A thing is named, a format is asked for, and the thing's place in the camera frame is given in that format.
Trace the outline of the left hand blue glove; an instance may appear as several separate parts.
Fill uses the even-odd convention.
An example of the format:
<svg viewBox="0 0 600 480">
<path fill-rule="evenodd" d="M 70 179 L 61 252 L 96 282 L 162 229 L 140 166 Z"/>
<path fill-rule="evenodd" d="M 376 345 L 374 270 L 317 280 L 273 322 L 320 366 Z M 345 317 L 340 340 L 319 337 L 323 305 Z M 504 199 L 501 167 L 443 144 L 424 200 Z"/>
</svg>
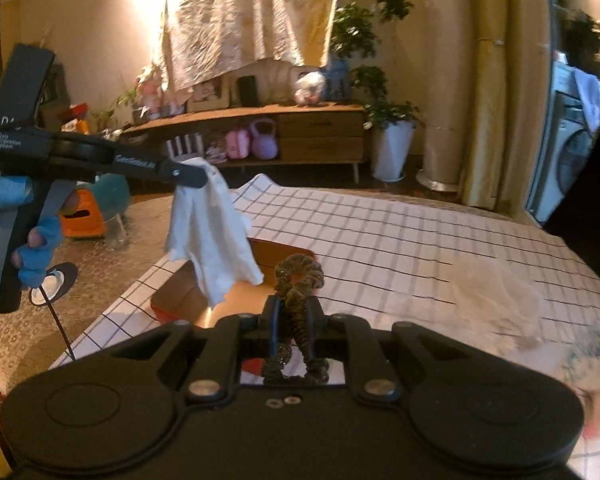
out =
<svg viewBox="0 0 600 480">
<path fill-rule="evenodd" d="M 0 177 L 0 212 L 18 209 L 33 200 L 33 185 L 27 177 Z M 57 216 L 41 219 L 30 229 L 27 241 L 10 256 L 23 286 L 35 288 L 43 284 L 54 251 L 62 240 Z"/>
</svg>

